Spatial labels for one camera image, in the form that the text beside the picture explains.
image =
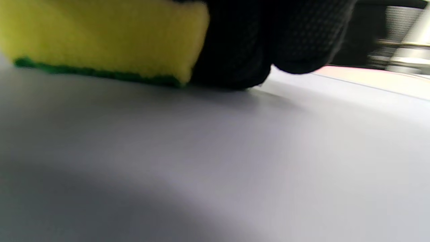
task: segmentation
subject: black glove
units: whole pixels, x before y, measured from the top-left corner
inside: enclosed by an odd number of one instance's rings
[[[337,52],[356,0],[206,0],[210,24],[191,82],[245,89],[274,64],[303,74]]]

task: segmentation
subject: gloved hand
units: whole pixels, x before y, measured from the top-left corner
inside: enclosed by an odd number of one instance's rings
[[[240,90],[328,63],[355,1],[0,0],[0,47],[51,73]]]
[[[192,82],[244,89],[270,65],[315,71],[336,54],[356,0],[206,0],[210,24]]]

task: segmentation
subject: blurred background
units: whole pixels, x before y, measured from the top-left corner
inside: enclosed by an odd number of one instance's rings
[[[428,0],[358,0],[340,51],[316,74],[430,100]]]

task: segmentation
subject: sponge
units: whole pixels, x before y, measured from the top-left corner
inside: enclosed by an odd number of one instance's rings
[[[184,86],[209,25],[205,3],[0,0],[0,47],[17,66]]]

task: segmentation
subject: gray surface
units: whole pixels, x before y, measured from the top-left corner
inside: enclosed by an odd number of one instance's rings
[[[0,241],[428,242],[430,103],[316,75],[250,93],[2,67]]]

